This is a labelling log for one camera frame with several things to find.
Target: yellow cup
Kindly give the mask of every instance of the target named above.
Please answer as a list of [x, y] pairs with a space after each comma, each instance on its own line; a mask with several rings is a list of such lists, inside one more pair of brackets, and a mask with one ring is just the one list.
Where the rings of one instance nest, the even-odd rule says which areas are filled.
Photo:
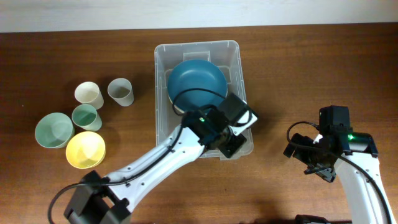
[[105, 157], [104, 139], [91, 131], [79, 133], [69, 141], [66, 154], [73, 167], [87, 169], [97, 166]]

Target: teal cup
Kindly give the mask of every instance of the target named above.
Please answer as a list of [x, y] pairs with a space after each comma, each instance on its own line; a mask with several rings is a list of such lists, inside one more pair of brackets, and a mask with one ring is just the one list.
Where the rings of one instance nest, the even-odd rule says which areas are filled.
[[36, 141], [49, 149], [65, 147], [74, 135], [73, 123], [63, 113], [48, 114], [37, 123], [35, 129]]
[[89, 104], [77, 106], [72, 112], [72, 121], [87, 131], [98, 131], [102, 126], [97, 110]]

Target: brown table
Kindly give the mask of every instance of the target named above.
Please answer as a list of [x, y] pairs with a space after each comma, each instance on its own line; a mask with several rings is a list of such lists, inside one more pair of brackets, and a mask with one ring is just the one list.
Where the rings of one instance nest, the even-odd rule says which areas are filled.
[[[44, 149], [34, 139], [46, 114], [71, 115], [79, 83], [96, 82], [104, 96], [98, 133], [107, 153], [95, 169], [106, 175], [155, 146], [155, 47], [226, 39], [240, 45], [248, 103], [260, 117], [253, 152], [177, 170], [137, 206], [132, 222], [350, 219], [338, 180], [306, 176], [305, 164], [282, 154], [286, 129], [295, 121], [317, 123], [318, 110], [329, 105], [348, 106], [354, 130], [374, 136], [398, 217], [398, 24], [350, 24], [0, 34], [0, 223], [45, 223], [52, 197], [90, 171], [70, 166], [64, 149]], [[116, 77], [132, 81], [132, 106], [106, 94]], [[295, 131], [316, 135], [306, 126]], [[65, 223], [71, 195], [55, 205], [58, 223]]]

